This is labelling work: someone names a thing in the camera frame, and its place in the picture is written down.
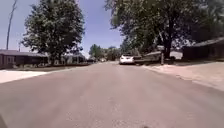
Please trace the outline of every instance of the house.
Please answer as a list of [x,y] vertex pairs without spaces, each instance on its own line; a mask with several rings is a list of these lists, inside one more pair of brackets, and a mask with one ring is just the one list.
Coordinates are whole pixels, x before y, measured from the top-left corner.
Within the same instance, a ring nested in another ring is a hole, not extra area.
[[83,63],[86,62],[86,58],[82,54],[65,55],[62,57],[62,62],[64,64]]
[[38,53],[0,49],[0,69],[12,68],[13,65],[38,65],[41,63],[48,63],[48,56]]
[[224,37],[183,48],[184,60],[223,59]]

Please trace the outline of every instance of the blue sky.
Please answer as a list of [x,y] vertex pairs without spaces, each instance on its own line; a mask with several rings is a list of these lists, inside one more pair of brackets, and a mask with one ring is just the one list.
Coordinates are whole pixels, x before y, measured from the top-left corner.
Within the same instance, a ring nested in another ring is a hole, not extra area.
[[[14,0],[1,0],[0,2],[0,49],[5,49],[6,33],[9,13]],[[79,0],[79,6],[85,17],[85,35],[82,46],[84,52],[88,52],[92,44],[99,44],[102,47],[117,46],[122,42],[118,30],[111,30],[110,12],[103,8],[105,0]],[[22,40],[25,33],[24,21],[30,14],[31,4],[37,4],[38,0],[18,0],[11,28],[9,49],[18,50],[18,42]],[[21,48],[22,51],[29,51],[28,48]]]

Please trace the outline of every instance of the white car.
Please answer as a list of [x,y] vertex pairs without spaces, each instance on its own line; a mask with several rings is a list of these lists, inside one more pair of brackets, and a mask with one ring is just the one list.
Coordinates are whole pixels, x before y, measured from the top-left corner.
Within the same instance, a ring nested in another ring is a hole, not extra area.
[[134,56],[124,54],[120,57],[119,64],[134,64]]
[[106,62],[106,59],[102,58],[100,59],[101,62]]

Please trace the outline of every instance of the road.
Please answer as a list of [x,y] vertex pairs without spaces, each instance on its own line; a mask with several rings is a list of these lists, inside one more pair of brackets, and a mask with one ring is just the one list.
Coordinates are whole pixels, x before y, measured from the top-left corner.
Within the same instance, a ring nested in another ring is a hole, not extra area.
[[223,128],[224,92],[96,64],[0,85],[1,128]]

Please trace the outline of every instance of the concrete sidewalk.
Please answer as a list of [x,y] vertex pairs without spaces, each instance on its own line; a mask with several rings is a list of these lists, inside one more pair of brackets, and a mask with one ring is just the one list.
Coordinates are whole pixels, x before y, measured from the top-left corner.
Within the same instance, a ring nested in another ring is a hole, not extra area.
[[34,76],[39,76],[44,74],[47,74],[47,72],[0,70],[0,83],[6,83],[6,82],[14,81],[14,80],[31,78]]
[[224,91],[224,63],[214,62],[190,66],[164,65],[143,66],[146,69],[174,75]]

